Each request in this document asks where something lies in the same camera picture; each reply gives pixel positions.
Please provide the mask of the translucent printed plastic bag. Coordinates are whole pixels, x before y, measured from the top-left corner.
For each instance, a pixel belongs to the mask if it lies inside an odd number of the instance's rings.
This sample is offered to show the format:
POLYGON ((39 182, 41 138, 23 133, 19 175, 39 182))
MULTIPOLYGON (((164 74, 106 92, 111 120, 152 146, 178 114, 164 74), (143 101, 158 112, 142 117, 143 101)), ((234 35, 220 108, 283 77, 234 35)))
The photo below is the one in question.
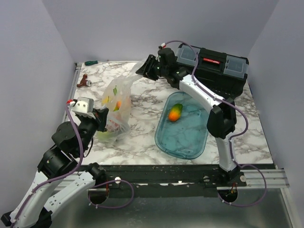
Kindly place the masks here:
POLYGON ((113 79, 105 89, 101 105, 109 109, 107 120, 118 120, 121 123, 121 130, 114 132, 116 140, 124 138, 130 132, 128 124, 131 114, 131 87, 142 76, 135 73, 142 65, 144 60, 136 63, 127 75, 120 75, 113 79))

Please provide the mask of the green fake fruit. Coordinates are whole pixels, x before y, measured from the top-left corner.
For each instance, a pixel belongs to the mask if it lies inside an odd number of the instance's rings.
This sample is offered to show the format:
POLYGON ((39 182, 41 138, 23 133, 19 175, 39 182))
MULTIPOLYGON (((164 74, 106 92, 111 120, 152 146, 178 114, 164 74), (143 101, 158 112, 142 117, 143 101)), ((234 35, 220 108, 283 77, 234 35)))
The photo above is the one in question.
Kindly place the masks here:
POLYGON ((100 132, 96 133, 96 138, 102 143, 114 142, 117 139, 117 135, 114 132, 100 132))

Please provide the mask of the red fake fruit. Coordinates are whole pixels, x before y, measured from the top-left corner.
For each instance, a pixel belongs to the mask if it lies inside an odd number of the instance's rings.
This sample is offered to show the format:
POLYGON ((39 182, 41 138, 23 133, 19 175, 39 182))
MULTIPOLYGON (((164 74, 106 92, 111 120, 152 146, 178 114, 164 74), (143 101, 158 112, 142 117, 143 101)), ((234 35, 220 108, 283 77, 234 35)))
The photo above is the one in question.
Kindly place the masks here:
POLYGON ((121 130, 121 123, 118 120, 107 120, 106 129, 109 133, 119 132, 121 130))

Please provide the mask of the orange green fake mango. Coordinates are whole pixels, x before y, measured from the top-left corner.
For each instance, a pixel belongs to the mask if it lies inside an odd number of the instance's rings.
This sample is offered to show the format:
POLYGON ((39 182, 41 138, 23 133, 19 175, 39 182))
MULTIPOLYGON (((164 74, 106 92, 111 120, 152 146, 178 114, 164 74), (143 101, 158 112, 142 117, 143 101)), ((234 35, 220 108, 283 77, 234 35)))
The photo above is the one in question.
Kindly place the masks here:
POLYGON ((173 105, 168 114, 169 121, 175 122, 175 121, 179 120, 179 118, 181 117, 182 109, 183 109, 182 104, 173 105))

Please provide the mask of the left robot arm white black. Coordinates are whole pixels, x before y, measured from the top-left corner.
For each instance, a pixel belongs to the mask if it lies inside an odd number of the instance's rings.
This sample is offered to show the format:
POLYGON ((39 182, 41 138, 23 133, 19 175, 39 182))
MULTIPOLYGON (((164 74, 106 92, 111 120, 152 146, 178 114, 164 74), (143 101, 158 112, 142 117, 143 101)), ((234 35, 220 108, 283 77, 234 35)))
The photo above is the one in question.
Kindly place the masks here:
POLYGON ((97 131, 104 131, 109 110, 93 109, 84 115, 77 114, 80 125, 72 120, 62 123, 52 135, 54 146, 47 150, 35 178, 21 203, 1 216, 10 228, 48 228, 53 218, 71 200, 90 187, 102 187, 105 170, 96 162, 88 165, 71 184, 54 193, 64 178, 76 172, 97 131))

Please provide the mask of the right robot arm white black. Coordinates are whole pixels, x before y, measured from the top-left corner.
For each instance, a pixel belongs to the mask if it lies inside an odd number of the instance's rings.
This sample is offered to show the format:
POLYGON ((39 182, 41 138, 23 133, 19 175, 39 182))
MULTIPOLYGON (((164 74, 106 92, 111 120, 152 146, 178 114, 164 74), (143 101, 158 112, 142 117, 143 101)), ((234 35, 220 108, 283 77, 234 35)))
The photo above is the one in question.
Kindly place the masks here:
POLYGON ((154 81, 164 77, 173 88, 190 95, 208 112, 207 130, 216 139, 218 147, 218 180, 222 185, 229 186, 235 182, 239 172, 232 141, 237 123, 234 100, 224 99, 212 92, 176 60, 170 48, 161 48, 157 56, 149 55, 135 72, 154 81))

